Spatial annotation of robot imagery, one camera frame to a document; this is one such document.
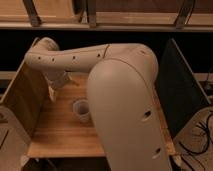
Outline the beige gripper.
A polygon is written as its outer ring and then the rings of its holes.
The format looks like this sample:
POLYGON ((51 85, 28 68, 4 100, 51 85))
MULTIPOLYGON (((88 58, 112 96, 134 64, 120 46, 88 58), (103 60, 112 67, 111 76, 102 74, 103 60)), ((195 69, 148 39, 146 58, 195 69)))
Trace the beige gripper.
POLYGON ((70 81, 69 75, 67 72, 63 70, 56 70, 46 72, 45 77, 49 84, 48 86, 49 98, 52 102, 56 102, 55 90, 62 88, 70 81))

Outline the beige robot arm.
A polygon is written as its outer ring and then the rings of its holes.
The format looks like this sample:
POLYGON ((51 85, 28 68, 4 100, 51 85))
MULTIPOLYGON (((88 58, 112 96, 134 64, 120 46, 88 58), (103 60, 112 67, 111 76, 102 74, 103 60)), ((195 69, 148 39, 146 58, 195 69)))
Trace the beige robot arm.
POLYGON ((25 54, 51 88, 86 72, 89 111, 111 171, 172 171, 154 100, 158 61, 139 43, 60 50, 45 37, 25 54))

